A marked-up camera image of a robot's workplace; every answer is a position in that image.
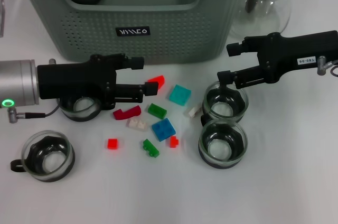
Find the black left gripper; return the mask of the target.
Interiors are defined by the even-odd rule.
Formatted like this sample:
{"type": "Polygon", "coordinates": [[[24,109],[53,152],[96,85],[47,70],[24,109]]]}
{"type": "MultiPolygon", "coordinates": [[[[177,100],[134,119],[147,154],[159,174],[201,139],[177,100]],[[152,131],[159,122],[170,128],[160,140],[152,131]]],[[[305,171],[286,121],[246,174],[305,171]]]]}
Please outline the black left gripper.
{"type": "Polygon", "coordinates": [[[144,68],[143,57],[127,57],[123,53],[92,55],[83,63],[37,66],[37,81],[41,99],[61,99],[70,96],[98,99],[103,109],[111,110],[116,102],[143,102],[144,96],[156,96],[157,82],[143,85],[117,84],[117,70],[144,68]]]}

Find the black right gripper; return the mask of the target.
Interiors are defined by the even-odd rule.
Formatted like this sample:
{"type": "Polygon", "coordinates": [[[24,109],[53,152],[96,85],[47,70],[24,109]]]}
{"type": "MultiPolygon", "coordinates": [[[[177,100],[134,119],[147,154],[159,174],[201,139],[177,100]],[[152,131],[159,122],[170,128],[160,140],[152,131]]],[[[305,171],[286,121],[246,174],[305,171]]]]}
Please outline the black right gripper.
{"type": "Polygon", "coordinates": [[[283,37],[279,32],[264,36],[246,37],[241,43],[226,46],[230,57],[256,52],[258,66],[239,71],[217,73],[222,86],[235,84],[237,89],[261,83],[276,83],[284,74],[317,67],[320,56],[337,59],[337,31],[283,37]]]}

